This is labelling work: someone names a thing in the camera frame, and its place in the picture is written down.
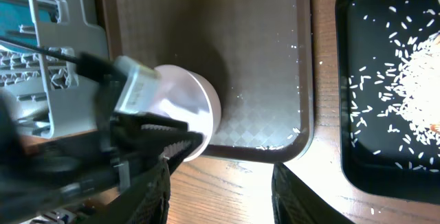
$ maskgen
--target plastic tray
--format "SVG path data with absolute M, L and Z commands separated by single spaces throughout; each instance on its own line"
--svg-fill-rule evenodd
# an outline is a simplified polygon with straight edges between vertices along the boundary
M 301 156 L 313 137 L 309 0 L 116 0 L 121 52 L 208 80 L 222 121 L 205 155 L 252 161 Z M 113 11 L 104 0 L 104 9 Z
M 393 6 L 397 12 L 389 10 Z M 434 8 L 435 15 L 426 14 L 424 10 Z M 418 42 L 425 41 L 429 35 L 440 30 L 440 20 L 437 12 L 440 5 L 437 0 L 337 0 L 336 27 L 338 35 L 338 62 L 340 76 L 340 121 L 341 121 L 341 157 L 342 170 L 347 179 L 359 189 L 388 197 L 397 197 L 429 203 L 440 203 L 440 173 L 430 172 L 440 167 L 440 158 L 436 142 L 431 140 L 430 146 L 424 146 L 416 142 L 413 132 L 407 121 L 395 114 L 388 117 L 377 117 L 391 103 L 402 102 L 396 94 L 392 100 L 383 102 L 378 97 L 378 92 L 387 92 L 384 85 L 394 81 L 394 77 L 386 77 L 383 84 L 375 84 L 377 71 L 385 76 L 387 67 L 384 63 L 393 63 L 398 66 L 402 61 L 395 56 L 397 44 L 395 39 L 407 44 L 410 36 L 418 37 Z M 427 27 L 430 19 L 435 22 Z M 412 46 L 399 47 L 402 51 L 407 49 L 410 53 Z M 360 84 L 360 76 L 371 76 L 364 79 L 364 90 L 351 89 Z M 358 110 L 351 109 L 351 101 L 359 106 Z M 366 106 L 372 107 L 368 113 L 362 113 L 359 117 L 350 120 L 350 114 L 354 111 L 362 112 Z M 357 123 L 363 117 L 368 124 L 365 127 Z M 389 133 L 389 125 L 399 129 L 398 132 Z M 412 137 L 412 142 L 407 144 L 403 141 L 405 134 Z

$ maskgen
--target robotic arm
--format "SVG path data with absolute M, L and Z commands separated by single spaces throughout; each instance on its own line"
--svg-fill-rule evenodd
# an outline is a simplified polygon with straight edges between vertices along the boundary
M 170 175 L 203 135 L 176 120 L 116 112 L 130 79 L 99 58 L 0 40 L 76 63 L 79 75 L 99 83 L 93 104 L 98 130 L 41 144 L 31 155 L 0 98 L 0 223 L 25 221 L 115 186 L 121 196 L 86 223 L 166 223 Z

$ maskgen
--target wooden surface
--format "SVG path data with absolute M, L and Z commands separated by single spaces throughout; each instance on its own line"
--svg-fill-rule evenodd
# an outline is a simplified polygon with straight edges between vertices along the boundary
M 440 223 L 440 206 L 369 195 L 342 174 L 334 5 L 312 0 L 315 136 L 306 154 L 286 165 L 355 223 Z M 269 164 L 206 157 L 182 164 L 171 180 L 168 223 L 273 223 L 271 177 Z

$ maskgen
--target dish rack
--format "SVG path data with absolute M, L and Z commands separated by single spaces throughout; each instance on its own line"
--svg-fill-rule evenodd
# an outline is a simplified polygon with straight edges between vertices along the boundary
M 19 36 L 34 37 L 39 47 L 62 54 L 109 57 L 105 31 L 96 25 L 94 0 L 27 1 L 34 26 L 20 25 Z M 42 21 L 39 8 L 48 6 L 56 15 Z M 20 133 L 53 138 L 96 127 L 92 107 L 98 85 L 78 76 L 74 64 L 3 48 L 0 76 L 0 90 L 10 100 Z

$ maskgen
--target black plastic part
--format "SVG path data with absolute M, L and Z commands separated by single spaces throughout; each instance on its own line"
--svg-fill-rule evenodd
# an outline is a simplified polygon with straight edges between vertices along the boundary
M 76 61 L 76 73 L 98 83 L 121 82 L 122 87 L 127 77 L 109 61 L 82 53 Z
M 178 131 L 188 130 L 188 124 L 185 122 L 172 120 L 152 113 L 147 113 L 142 116 L 117 113 L 115 114 L 115 117 L 119 119 L 119 123 L 124 123 L 127 130 L 133 130 L 133 132 L 136 133 L 144 129 L 142 126 L 145 124 L 153 124 L 157 127 L 157 129 L 173 129 Z
M 352 46 L 353 44 L 356 44 L 357 41 L 349 40 L 349 34 L 352 33 L 352 31 L 349 30 L 349 27 L 350 24 L 353 25 L 353 23 L 357 21 L 350 20 L 349 8 L 351 8 L 352 3 L 356 1 L 358 0 L 336 0 L 335 5 L 336 31 L 338 37 L 338 67 L 340 78 L 339 91 L 342 171 L 345 174 L 345 177 L 355 187 L 367 193 L 440 204 L 440 174 L 424 172 L 423 170 L 421 172 L 401 170 L 397 166 L 392 166 L 394 162 L 391 163 L 391 160 L 394 158 L 385 157 L 378 160 L 366 159 L 360 155 L 360 152 L 352 149 L 349 135 L 351 132 L 351 124 L 349 120 L 351 93 L 349 91 L 348 78 L 351 74 L 354 74 L 353 70 L 350 71 L 350 68 L 359 62 L 357 61 L 358 58 L 351 57 L 351 55 L 353 55 Z M 376 0 L 377 3 L 381 3 L 383 1 L 384 0 Z M 377 33 L 376 37 L 371 36 L 370 34 L 359 34 L 359 36 L 364 40 L 364 44 L 366 46 L 368 43 L 374 43 L 375 39 L 380 39 L 383 36 L 388 38 L 390 33 Z M 384 50 L 385 49 L 383 47 L 379 47 L 377 48 L 377 53 L 383 53 Z M 370 93 L 369 95 L 374 95 L 374 97 L 366 96 L 365 98 L 377 98 L 376 94 L 377 92 L 374 94 Z M 362 143 L 371 145 L 376 142 L 389 143 L 386 138 L 379 141 L 364 139 Z
M 135 179 L 124 194 L 112 201 L 103 212 L 87 219 L 94 223 L 166 223 L 171 196 L 170 173 L 161 161 Z
M 19 169 L 26 166 L 28 158 L 20 145 L 19 136 L 7 106 L 0 94 L 0 166 Z
M 272 205 L 275 224 L 352 224 L 282 163 L 274 165 Z

